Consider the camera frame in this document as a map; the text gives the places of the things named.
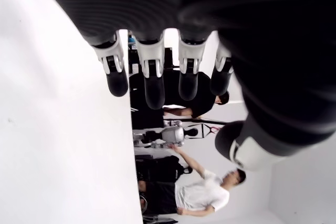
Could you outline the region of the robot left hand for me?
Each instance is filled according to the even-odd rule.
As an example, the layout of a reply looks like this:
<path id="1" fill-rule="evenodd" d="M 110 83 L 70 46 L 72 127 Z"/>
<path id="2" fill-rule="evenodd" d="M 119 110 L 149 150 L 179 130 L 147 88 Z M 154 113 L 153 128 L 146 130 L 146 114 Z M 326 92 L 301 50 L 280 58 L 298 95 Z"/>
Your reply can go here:
<path id="1" fill-rule="evenodd" d="M 120 29 L 133 32 L 152 109 L 165 100 L 163 33 L 179 32 L 181 97 L 198 88 L 209 34 L 219 45 L 211 78 L 215 95 L 234 73 L 248 110 L 227 123 L 217 150 L 245 170 L 316 146 L 335 132 L 335 0 L 56 0 L 107 76 L 110 92 L 128 90 Z"/>

